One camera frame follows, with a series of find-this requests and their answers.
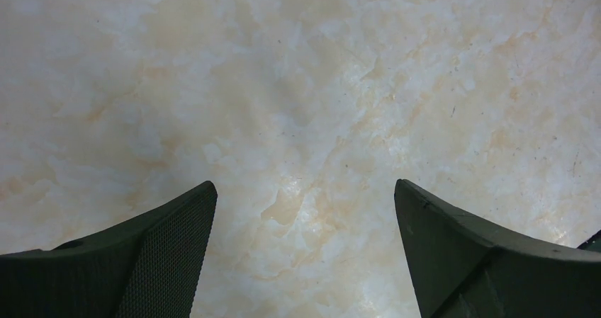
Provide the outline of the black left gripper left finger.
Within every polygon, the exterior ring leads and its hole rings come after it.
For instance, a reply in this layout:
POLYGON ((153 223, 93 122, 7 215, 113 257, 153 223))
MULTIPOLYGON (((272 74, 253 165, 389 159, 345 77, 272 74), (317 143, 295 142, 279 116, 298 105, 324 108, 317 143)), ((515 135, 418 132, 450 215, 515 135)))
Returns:
POLYGON ((2 317, 188 317, 218 193, 168 203, 51 250, 1 256, 2 317))

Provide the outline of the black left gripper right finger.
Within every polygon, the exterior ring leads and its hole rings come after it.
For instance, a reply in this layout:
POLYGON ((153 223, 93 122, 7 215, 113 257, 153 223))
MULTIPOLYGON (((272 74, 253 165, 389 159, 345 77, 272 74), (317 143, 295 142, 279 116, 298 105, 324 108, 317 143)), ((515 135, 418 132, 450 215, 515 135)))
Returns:
POLYGON ((411 181, 395 211, 423 317, 599 317, 600 253, 545 242, 411 181))

